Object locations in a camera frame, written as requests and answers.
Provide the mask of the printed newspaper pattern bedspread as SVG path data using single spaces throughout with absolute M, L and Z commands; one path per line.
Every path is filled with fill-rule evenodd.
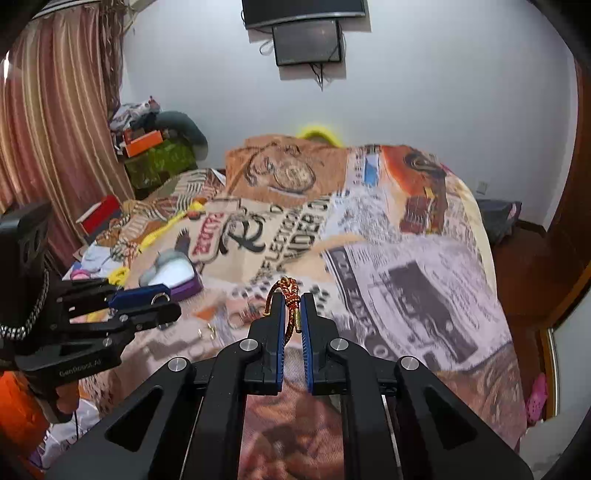
M 204 360 L 245 336 L 280 277 L 311 293 L 342 337 L 427 365 L 507 444 L 526 429 L 520 372 L 477 202 L 406 145 L 337 148 L 287 136 L 226 155 L 228 183 L 135 258 L 127 286 L 168 249 L 204 283 L 170 328 L 140 334 L 119 367 L 83 383 L 109 413 L 161 364 Z M 214 341 L 198 339 L 210 323 Z

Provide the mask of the orange shoe box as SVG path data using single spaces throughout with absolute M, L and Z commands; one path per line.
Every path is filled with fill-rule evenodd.
M 125 143 L 125 152 L 128 158 L 132 158 L 160 145 L 163 141 L 161 132 L 154 130 Z

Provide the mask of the grey neck pillow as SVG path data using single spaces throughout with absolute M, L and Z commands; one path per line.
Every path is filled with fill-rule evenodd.
M 155 126 L 175 137 L 183 138 L 191 146 L 197 159 L 207 156 L 207 139 L 188 115 L 177 111 L 163 111 L 156 115 Z

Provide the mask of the black wall mounted monitor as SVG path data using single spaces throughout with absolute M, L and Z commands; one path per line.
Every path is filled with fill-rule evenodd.
M 337 20 L 310 20 L 273 26 L 277 67 L 342 62 L 342 31 Z

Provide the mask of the orange bag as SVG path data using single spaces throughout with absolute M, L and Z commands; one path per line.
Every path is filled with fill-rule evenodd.
M 50 423 L 25 379 L 16 372 L 1 375 L 1 478 L 43 479 L 30 462 Z

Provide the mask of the black wall mounted television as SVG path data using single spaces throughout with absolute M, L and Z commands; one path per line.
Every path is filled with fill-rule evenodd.
M 363 0 L 242 0 L 247 28 L 271 26 L 291 21 L 365 17 Z

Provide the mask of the dark clothing pile on floor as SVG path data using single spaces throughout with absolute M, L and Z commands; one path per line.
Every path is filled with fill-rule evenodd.
M 521 202 L 478 199 L 477 204 L 492 246 L 499 244 L 506 236 L 512 234 L 513 227 L 521 214 Z

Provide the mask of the yellow round pillow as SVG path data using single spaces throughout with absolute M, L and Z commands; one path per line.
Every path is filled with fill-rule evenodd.
M 332 147 L 342 148 L 345 144 L 327 126 L 321 124 L 304 125 L 297 133 L 297 138 L 327 144 Z

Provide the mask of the red white box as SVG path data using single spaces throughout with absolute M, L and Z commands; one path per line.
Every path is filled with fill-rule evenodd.
M 90 236 L 98 232 L 100 228 L 121 213 L 120 202 L 114 195 L 105 196 L 100 202 L 88 208 L 77 220 L 76 223 L 83 232 Z

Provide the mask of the green patterned storage box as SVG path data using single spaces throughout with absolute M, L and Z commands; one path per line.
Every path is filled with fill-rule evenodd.
M 193 150 L 183 141 L 165 140 L 124 162 L 135 190 L 158 187 L 168 178 L 195 166 Z

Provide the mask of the striped pink brown curtain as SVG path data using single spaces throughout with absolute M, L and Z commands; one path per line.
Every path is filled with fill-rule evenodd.
M 61 269 L 82 246 L 86 209 L 133 196 L 109 128 L 126 13 L 123 1 L 48 13 L 1 52 L 1 208 L 50 202 L 49 251 Z

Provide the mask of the yellow cloth strip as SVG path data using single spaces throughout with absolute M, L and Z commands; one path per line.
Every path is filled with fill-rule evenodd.
M 161 235 L 166 233 L 177 222 L 183 219 L 188 213 L 200 212 L 204 210 L 204 204 L 199 201 L 193 201 L 186 210 L 181 210 L 178 214 L 171 217 L 166 224 L 161 225 L 158 229 L 153 230 L 143 240 L 132 248 L 133 255 L 127 260 L 123 261 L 123 265 L 113 270 L 107 277 L 108 283 L 117 287 L 123 287 L 129 276 L 130 267 L 135 258 L 137 258 L 143 251 L 147 250 Z

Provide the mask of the striped patchwork cloth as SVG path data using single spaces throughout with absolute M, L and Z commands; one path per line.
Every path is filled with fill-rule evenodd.
M 144 200 L 126 200 L 118 218 L 110 220 L 94 243 L 110 249 L 111 258 L 124 264 L 140 253 L 146 238 L 172 218 L 224 191 L 225 176 L 217 170 L 195 169 L 175 175 Z

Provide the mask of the pink slipper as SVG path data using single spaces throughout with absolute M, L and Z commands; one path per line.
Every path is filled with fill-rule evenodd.
M 546 375 L 540 373 L 532 386 L 531 394 L 526 401 L 526 413 L 529 425 L 535 425 L 542 419 L 542 414 L 548 399 Z

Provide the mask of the small gold earrings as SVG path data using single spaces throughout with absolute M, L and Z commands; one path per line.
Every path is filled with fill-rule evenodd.
M 214 341 L 216 338 L 216 329 L 210 323 L 197 329 L 198 339 L 204 341 Z

